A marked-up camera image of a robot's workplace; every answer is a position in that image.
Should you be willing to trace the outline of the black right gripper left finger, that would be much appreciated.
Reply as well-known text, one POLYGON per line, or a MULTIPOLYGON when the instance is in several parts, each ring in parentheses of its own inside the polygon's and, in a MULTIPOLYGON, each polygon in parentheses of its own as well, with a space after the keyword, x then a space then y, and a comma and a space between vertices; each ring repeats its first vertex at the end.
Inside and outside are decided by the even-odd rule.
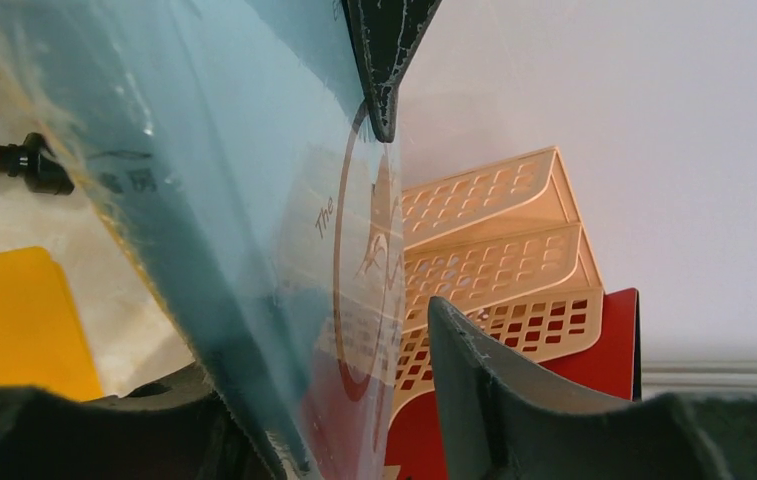
POLYGON ((267 479, 194 364, 125 397, 0 387, 0 479, 267 479))

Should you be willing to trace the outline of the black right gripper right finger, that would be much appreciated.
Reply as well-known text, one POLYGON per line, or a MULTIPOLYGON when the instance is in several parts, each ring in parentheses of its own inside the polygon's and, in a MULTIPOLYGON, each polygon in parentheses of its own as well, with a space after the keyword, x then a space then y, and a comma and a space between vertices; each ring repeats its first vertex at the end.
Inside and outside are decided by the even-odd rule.
POLYGON ((574 411, 519 392, 537 363, 448 300, 428 304, 430 357, 452 479, 757 479, 757 394, 669 392, 631 402, 566 381, 574 411))

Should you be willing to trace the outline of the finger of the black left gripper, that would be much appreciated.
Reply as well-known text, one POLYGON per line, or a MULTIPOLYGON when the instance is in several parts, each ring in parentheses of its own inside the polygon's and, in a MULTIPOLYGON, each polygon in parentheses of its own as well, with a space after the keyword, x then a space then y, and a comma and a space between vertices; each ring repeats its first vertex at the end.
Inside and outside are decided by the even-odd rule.
POLYGON ((342 3, 375 137, 395 140, 400 86, 440 0, 342 3))

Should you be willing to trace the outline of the light blue hardcover book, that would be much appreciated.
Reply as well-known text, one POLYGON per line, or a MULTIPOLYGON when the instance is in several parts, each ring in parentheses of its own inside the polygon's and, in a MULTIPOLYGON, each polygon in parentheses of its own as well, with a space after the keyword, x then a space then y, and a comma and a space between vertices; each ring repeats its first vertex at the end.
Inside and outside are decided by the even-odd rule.
POLYGON ((0 1, 32 109, 276 478, 379 479, 400 152, 344 1, 0 1))

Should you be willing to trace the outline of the yellow plastic clip folder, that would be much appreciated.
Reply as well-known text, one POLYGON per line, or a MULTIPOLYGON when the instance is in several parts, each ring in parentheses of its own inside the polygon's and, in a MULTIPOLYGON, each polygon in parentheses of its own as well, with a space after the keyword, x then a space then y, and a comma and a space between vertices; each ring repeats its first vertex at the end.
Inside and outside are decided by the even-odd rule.
POLYGON ((75 400, 104 391, 61 266, 42 247, 0 252, 0 387, 75 400))

